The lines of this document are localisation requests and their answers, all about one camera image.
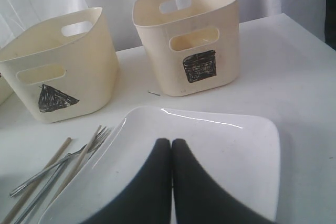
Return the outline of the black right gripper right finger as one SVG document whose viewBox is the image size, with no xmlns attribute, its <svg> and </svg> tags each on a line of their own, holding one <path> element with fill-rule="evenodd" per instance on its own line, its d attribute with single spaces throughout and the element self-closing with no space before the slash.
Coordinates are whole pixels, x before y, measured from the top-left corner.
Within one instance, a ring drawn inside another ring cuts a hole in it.
<svg viewBox="0 0 336 224">
<path fill-rule="evenodd" d="M 222 189 L 198 162 L 187 142 L 172 142 L 177 223 L 272 223 Z"/>
</svg>

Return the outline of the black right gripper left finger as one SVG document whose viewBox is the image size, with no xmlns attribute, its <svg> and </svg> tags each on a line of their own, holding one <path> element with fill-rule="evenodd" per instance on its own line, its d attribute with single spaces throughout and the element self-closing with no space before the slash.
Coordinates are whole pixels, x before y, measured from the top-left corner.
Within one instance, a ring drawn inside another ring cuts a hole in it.
<svg viewBox="0 0 336 224">
<path fill-rule="evenodd" d="M 170 223 L 171 146 L 159 138 L 130 183 L 85 223 Z"/>
</svg>

